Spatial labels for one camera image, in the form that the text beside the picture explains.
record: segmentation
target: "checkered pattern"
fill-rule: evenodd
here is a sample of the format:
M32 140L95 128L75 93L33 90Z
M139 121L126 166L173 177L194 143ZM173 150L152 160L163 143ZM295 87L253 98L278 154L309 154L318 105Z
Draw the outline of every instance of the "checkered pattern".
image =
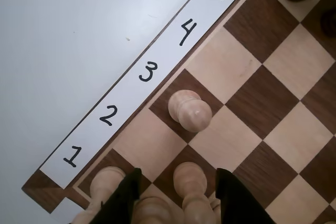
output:
M336 221L336 39L319 27L334 0L245 0L98 158L77 190L89 196L98 170L143 171L143 195L163 197L182 223L177 165L199 164L206 195L215 171L233 172L277 224ZM177 90L197 92L210 126L185 131L167 111Z

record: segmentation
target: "black marker writing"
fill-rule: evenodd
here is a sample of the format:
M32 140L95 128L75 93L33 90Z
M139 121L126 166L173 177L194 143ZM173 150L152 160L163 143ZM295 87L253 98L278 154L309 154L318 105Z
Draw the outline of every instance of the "black marker writing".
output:
M114 111L110 115L102 116L101 118L99 118L99 120L102 121L102 122L104 122L104 123L106 123L106 124L108 124L109 126L112 126L112 123L110 123L107 119L113 117L117 113L118 109L114 105L107 106L107 108L108 109L114 109Z
M76 150L76 153L71 157L70 160L67 158L63 158L63 160L70 164L72 167L76 167L76 165L72 161L74 161L74 159L77 157L78 153L82 150L82 147L73 146L72 148Z
M156 64L153 61L148 61L147 64L148 65L153 65L153 67L146 66L146 69L149 71L148 78L145 79L145 78L142 77L142 75L139 75L139 79L142 80L142 81L145 81L145 82L149 81L153 77L153 70L158 69L158 64Z
M183 28L187 33L186 33L186 35L183 37L183 39L181 40L181 42L180 42L180 46L183 46L183 43L184 43L185 39L189 36L189 34L191 33L191 31L192 31L192 30L196 27L196 25L197 25L197 23L194 23L194 24L192 25L192 27L191 27L190 29L188 29L188 28L186 27L186 25L190 24L192 21L193 21L193 19L191 18L191 19L189 19L186 23L184 23L184 24L182 25L182 28Z

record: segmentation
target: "wood grain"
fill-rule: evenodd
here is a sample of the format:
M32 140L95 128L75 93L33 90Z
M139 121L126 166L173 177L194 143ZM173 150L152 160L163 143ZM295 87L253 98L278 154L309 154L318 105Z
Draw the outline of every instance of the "wood grain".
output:
M312 224L325 224L328 221L336 221L336 211L328 206Z
M261 142L233 174L264 208L298 175L265 142Z
M224 27L263 63L298 24L278 0L246 0Z
M78 186L84 193L88 196L90 195L90 185L95 177L95 175L107 166L116 166L122 169L126 175L134 171L134 167L126 161L118 152L112 149L99 164L90 172L90 174L83 180L83 182ZM151 182L142 175L140 193L143 193L149 186Z
M302 103L332 134L336 133L336 63L303 97Z
M302 21L302 25L315 37L330 55L336 59L336 37L331 38L324 34L320 19L326 11L335 9L335 0L321 0Z
M193 162L202 168L207 179L205 196L209 197L215 191L216 169L202 158L200 154L187 145L154 181L154 185L180 207L182 207L183 199L174 189L173 174L178 165L184 162Z
M167 124L177 135L187 143L197 134L187 131L180 123L172 119L168 110L170 97L179 90L192 90L196 92L203 101L211 108L212 115L215 115L223 106L219 99L211 94L199 81L196 80L187 70L183 70L169 87L150 106L150 110Z
M277 78L261 66L226 106L264 139L298 102Z
M139 108L128 118L128 120L120 127L120 129L112 136L101 150L91 159L91 161L82 169L82 171L72 180L69 186L62 190L46 175L40 173L40 168L51 157L56 149L67 139L67 137L78 127L78 125L93 111L93 109L105 98L105 96L118 84L123 76L134 66L134 64L144 55L144 53L152 46L152 44L160 37L169 24L179 14L181 9L176 15L168 22L168 24L160 31L160 33L153 39L153 41L145 48L145 50L136 58L133 64L123 73L123 75L111 86L111 88L102 96L102 98L88 111L82 120L71 130L71 132L60 142L57 148L48 156L48 158L39 166L34 174L29 178L27 183L22 187L22 190L29 195L34 201L46 209L49 213L52 212L63 199L63 195L67 195L70 199L77 202L81 207L86 208L88 201L74 191L71 186L84 174L84 172L92 165L92 163L104 152L104 150L114 141L114 139L125 129L125 127L133 120L133 118L144 108L144 106L154 97L154 95L162 88L162 86L171 78L172 75L181 67L181 65L194 53L194 51L203 43L210 33L222 22L227 14L237 5L240 0L235 0L230 7L221 15L221 17L213 24L213 26L203 35L203 37L195 44L195 46L185 55L185 57L176 65L176 67L167 75L167 77L156 87L156 89L149 95L149 97L139 106ZM51 183L50 188L46 187L45 183Z
M328 203L336 198L336 137L325 145L300 175Z
M60 188L40 170L34 172L23 185L22 190L48 213L51 213L65 197L84 209L89 205L89 202L72 187Z

